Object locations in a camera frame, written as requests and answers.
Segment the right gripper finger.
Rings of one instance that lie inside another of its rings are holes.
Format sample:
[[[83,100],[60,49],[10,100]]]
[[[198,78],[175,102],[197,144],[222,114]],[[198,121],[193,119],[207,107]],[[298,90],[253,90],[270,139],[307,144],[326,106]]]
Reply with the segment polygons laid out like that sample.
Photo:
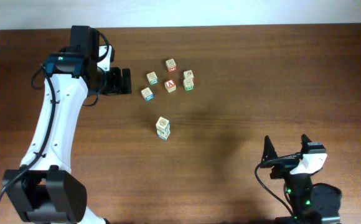
[[[261,157],[260,167],[269,168],[278,159],[278,155],[268,135],[264,138],[263,155]]]
[[[310,142],[312,142],[306,134],[302,134],[301,136],[301,145],[307,146]]]

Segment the green number block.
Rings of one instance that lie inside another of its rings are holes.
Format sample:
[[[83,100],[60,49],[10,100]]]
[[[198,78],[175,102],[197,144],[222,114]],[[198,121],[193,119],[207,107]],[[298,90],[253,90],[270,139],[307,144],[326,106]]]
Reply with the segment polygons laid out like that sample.
[[[156,123],[156,129],[163,132],[167,132],[170,128],[171,128],[171,122],[168,119],[160,116]]]

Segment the wooden block blue bottom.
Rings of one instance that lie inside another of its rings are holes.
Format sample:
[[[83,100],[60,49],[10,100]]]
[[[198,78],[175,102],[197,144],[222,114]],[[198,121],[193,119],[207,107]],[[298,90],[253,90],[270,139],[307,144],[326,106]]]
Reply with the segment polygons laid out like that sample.
[[[163,140],[167,140],[169,135],[170,135],[171,131],[161,131],[161,130],[157,130],[157,135],[159,138],[163,139]]]

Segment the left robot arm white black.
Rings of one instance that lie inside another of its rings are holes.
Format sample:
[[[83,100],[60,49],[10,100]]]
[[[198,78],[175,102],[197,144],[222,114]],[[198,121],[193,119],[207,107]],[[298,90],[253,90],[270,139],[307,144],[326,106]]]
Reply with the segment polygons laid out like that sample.
[[[78,115],[89,96],[131,93],[129,69],[112,67],[115,50],[89,26],[73,26],[70,44],[40,66],[44,101],[32,142],[17,169],[8,169],[7,195],[27,223],[105,223],[87,206],[87,190],[72,175],[71,151]]]

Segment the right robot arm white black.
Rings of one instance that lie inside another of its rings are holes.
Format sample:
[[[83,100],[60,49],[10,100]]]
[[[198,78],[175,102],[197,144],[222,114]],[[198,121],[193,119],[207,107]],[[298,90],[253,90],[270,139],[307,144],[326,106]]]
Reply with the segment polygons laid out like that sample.
[[[301,150],[286,156],[278,156],[270,137],[265,136],[263,155],[254,174],[258,183],[289,212],[288,217],[276,217],[273,223],[340,223],[341,190],[325,183],[315,184],[311,179],[322,170],[326,159],[324,145],[310,140],[305,134],[301,136]],[[258,169],[271,169],[270,179],[284,180],[284,200],[261,181]]]

